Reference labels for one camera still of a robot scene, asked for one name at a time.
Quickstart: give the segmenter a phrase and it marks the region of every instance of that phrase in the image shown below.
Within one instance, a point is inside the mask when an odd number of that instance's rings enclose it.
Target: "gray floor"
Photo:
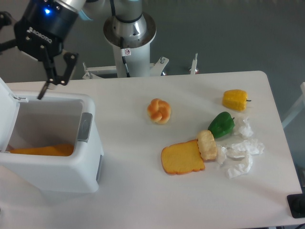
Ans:
[[[0,1],[0,10],[20,19],[27,1]],[[303,0],[144,0],[143,9],[157,25],[151,62],[170,59],[168,74],[187,74],[195,53],[200,73],[260,70],[268,75],[280,117],[301,95],[305,82],[305,1]],[[108,1],[90,16],[78,19],[65,49],[80,59],[73,79],[88,67],[114,65],[112,49],[103,37],[111,15]],[[13,38],[4,28],[0,42]],[[64,64],[56,58],[59,72]],[[41,63],[12,49],[0,55],[0,75],[7,83],[44,81]],[[285,129],[296,167],[305,167],[305,110]]]

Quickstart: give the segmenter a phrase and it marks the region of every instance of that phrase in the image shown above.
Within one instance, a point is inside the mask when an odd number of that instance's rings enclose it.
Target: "toy food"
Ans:
[[[226,91],[223,96],[223,106],[236,111],[243,111],[246,109],[247,102],[251,101],[247,100],[247,97],[247,92],[243,90],[235,89]]]
[[[234,126],[234,119],[228,112],[224,111],[216,116],[209,125],[208,130],[212,132],[214,138],[219,138],[232,132]]]
[[[186,174],[204,170],[197,139],[165,147],[161,152],[163,169],[168,174]]]
[[[161,99],[153,99],[147,107],[147,113],[153,122],[165,124],[170,119],[171,106]]]
[[[28,154],[43,156],[70,156],[74,151],[74,146],[70,144],[61,144],[56,146],[47,146],[29,149],[12,149],[12,154]]]
[[[213,134],[209,130],[203,130],[198,133],[198,147],[203,160],[215,160],[217,156],[216,142]]]

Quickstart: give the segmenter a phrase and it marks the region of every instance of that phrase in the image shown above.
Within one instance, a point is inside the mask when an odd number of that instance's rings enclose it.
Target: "toy bread slice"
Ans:
[[[203,130],[199,132],[197,138],[201,157],[204,160],[215,160],[217,156],[217,147],[212,132]]]
[[[186,174],[204,170],[197,139],[177,143],[164,148],[161,152],[163,169],[168,174]]]
[[[61,144],[56,146],[47,146],[40,148],[29,149],[12,149],[12,154],[28,154],[28,155],[42,155],[42,156],[70,156],[74,151],[74,146],[70,144]]]

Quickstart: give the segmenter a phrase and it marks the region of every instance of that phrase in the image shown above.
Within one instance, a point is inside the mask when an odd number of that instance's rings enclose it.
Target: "toy bread roll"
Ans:
[[[217,156],[217,147],[213,134],[209,130],[199,132],[198,136],[199,152],[203,160],[215,160]]]
[[[153,99],[147,107],[147,113],[154,123],[165,124],[171,117],[171,106],[161,99]]]

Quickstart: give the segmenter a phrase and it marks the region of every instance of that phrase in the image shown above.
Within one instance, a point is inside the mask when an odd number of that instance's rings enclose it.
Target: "white paper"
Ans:
[[[226,153],[227,153],[227,148],[217,145],[217,157],[216,157],[216,161],[222,165],[223,162],[227,159]]]
[[[253,135],[253,131],[250,127],[248,117],[235,117],[234,119],[234,135],[241,135],[243,138],[247,139]]]
[[[239,151],[232,148],[227,149],[227,156],[230,158],[244,158],[246,157],[247,152],[245,151]]]
[[[242,174],[246,174],[251,169],[252,164],[252,156],[250,154],[247,154],[245,158],[241,160],[241,163],[228,168],[226,175],[228,178],[231,179],[234,177],[238,177]]]
[[[264,144],[256,138],[251,138],[248,140],[244,140],[241,143],[232,144],[230,148],[234,151],[244,151],[251,155],[260,155],[263,153]]]

